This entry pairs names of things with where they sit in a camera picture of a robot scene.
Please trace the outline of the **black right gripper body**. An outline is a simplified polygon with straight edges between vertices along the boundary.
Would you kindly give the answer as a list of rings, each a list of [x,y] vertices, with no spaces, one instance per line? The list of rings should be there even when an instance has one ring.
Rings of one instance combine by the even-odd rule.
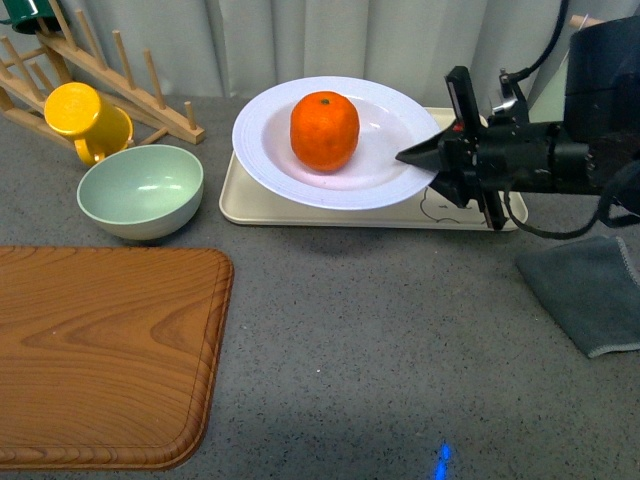
[[[455,121],[443,132],[439,143],[440,172],[461,174],[487,226],[502,229],[507,217],[503,204],[509,200],[516,178],[532,190],[547,188],[534,178],[538,169],[550,169],[550,157],[559,125],[532,123],[518,81],[503,72],[499,76],[502,103],[488,119],[480,117],[469,70],[456,66],[445,77]]]

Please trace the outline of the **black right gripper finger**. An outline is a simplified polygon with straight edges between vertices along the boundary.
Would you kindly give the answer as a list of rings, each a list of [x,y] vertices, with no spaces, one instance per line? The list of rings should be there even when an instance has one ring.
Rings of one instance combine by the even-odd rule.
[[[456,172],[439,172],[430,184],[445,199],[458,208],[465,208],[470,201],[470,189],[464,177]]]
[[[439,151],[439,143],[442,136],[443,133],[439,132],[428,140],[402,150],[396,154],[395,159],[425,171],[438,173],[442,169]]]

